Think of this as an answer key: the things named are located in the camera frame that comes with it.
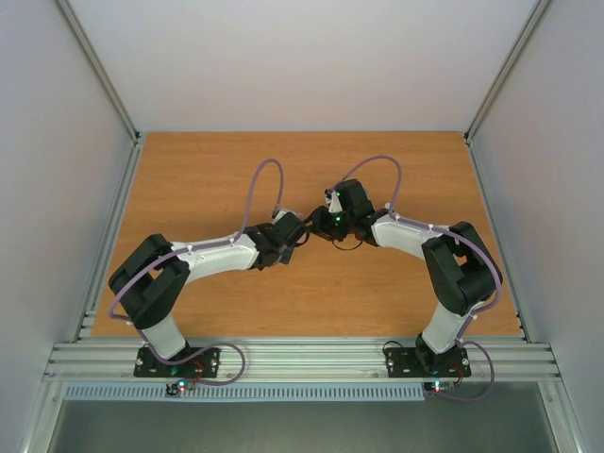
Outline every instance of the black mounting plate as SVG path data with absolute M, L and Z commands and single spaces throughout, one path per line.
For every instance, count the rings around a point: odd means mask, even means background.
M 414 347 L 386 347 L 384 355 L 386 356 L 388 378 L 458 378 L 459 372 L 449 366 L 450 362 L 454 362 L 460 367 L 464 378 L 472 376 L 470 362 L 468 361 L 467 365 L 463 364 L 463 360 L 468 358 L 468 353 L 461 347 L 456 347 L 454 351 L 451 351 L 449 360 L 443 363 L 434 374 L 424 371 L 422 365 L 415 358 Z M 388 365 L 388 360 L 394 362 L 392 366 Z
M 201 347 L 190 347 L 190 354 L 198 351 Z M 194 363 L 183 363 L 182 365 L 172 366 L 164 365 L 159 362 L 154 356 L 151 350 L 143 346 L 139 349 L 139 353 L 136 356 L 137 363 L 141 365 L 134 365 L 134 377 L 135 378 L 197 378 L 199 374 L 197 372 L 197 366 Z M 204 373 L 202 378 L 216 378 L 218 375 L 218 367 L 220 366 L 220 349 L 214 347 L 202 352 L 193 361 L 198 361 L 204 367 Z M 212 361 L 216 361 L 214 366 L 211 365 Z

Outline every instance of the wooden tabletop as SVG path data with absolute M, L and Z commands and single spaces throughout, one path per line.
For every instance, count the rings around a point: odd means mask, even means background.
M 324 203 L 325 188 L 375 154 L 391 155 L 403 166 L 398 212 L 434 224 L 468 221 L 498 259 L 460 133 L 150 133 L 109 273 L 149 234 L 186 242 L 238 229 L 251 176 L 266 158 L 279 159 L 285 169 L 281 206 L 306 216 Z M 376 208 L 390 199 L 396 178 L 391 162 L 371 162 L 355 177 Z M 269 166 L 256 188 L 249 225 L 270 222 L 277 187 L 277 169 Z M 355 243 L 350 238 L 342 246 Z M 111 297 L 106 288 L 93 335 L 136 335 L 107 317 Z M 311 237 L 287 266 L 187 285 L 174 315 L 182 332 L 194 336 L 416 335 L 436 303 L 422 260 L 367 244 L 340 251 Z M 481 314 L 468 333 L 519 333 L 507 287 L 500 305 Z

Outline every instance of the gray floor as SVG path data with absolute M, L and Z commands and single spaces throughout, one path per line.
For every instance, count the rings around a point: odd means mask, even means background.
M 479 391 L 467 385 L 466 392 Z M 64 403 L 51 452 L 555 452 L 536 384 L 407 403 Z

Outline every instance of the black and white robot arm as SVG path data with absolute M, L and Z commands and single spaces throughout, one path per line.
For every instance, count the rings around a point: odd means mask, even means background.
M 306 232 L 306 226 L 293 212 L 280 210 L 272 223 L 249 226 L 239 237 L 170 243 L 155 234 L 145 239 L 113 273 L 109 286 L 114 294 L 123 293 L 119 300 L 130 322 L 158 355 L 167 361 L 178 361 L 189 353 L 172 316 L 182 288 L 199 278 L 226 271 L 262 270 L 287 264 Z M 146 272 L 135 278 L 155 261 L 162 261 L 159 266 L 152 266 L 160 271 L 156 277 Z
M 495 291 L 493 274 L 470 247 L 445 234 L 464 238 L 493 262 L 476 230 L 466 222 L 426 226 L 402 219 L 387 208 L 374 210 L 357 179 L 326 191 L 327 206 L 310 217 L 310 231 L 323 239 L 341 241 L 348 233 L 373 246 L 391 247 L 425 260 L 439 303 L 429 324 L 416 339 L 415 356 L 427 375 L 447 364 L 468 324 Z M 501 274 L 496 269 L 499 281 Z

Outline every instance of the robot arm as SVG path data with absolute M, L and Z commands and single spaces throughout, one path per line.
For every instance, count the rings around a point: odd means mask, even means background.
M 426 261 L 439 300 L 428 326 L 416 340 L 415 356 L 427 374 L 448 362 L 456 340 L 495 290 L 484 261 L 470 247 L 429 228 L 402 223 L 387 209 L 375 211 L 356 179 L 348 179 L 326 191 L 328 207 L 310 217 L 310 231 L 323 239 L 341 241 L 353 233 L 373 246 L 391 247 Z M 490 258 L 476 230 L 466 222 L 449 230 L 471 241 Z
M 273 223 L 250 226 L 235 241 L 232 236 L 198 243 L 170 243 L 154 234 L 139 245 L 109 279 L 118 294 L 145 266 L 176 250 L 185 251 L 147 273 L 121 299 L 134 327 L 166 360 L 185 357 L 189 346 L 171 314 L 182 288 L 201 277 L 226 271 L 259 269 L 290 261 L 306 226 L 293 212 L 281 210 Z

